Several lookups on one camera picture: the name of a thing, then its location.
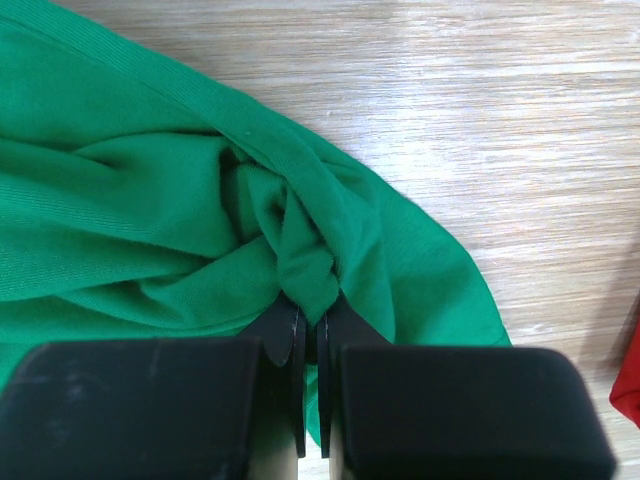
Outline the green t shirt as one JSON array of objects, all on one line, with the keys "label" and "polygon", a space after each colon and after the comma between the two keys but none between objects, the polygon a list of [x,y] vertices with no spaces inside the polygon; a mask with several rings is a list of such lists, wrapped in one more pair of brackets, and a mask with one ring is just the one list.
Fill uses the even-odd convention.
[{"label": "green t shirt", "polygon": [[506,346],[467,251],[359,161],[47,1],[1,5],[1,375],[37,345],[232,335],[344,295],[399,344]]}]

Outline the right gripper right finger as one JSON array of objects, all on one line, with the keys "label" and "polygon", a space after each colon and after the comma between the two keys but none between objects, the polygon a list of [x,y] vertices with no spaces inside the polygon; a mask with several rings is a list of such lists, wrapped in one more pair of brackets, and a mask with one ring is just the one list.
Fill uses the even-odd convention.
[{"label": "right gripper right finger", "polygon": [[394,345],[339,299],[317,326],[334,479],[610,479],[585,383],[557,351]]}]

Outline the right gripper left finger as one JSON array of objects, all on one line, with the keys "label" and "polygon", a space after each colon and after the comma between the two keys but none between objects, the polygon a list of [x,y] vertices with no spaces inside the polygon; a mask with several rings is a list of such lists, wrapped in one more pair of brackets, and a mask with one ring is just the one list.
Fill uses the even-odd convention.
[{"label": "right gripper left finger", "polygon": [[1,475],[294,479],[306,330],[279,296],[233,337],[34,348],[1,395]]}]

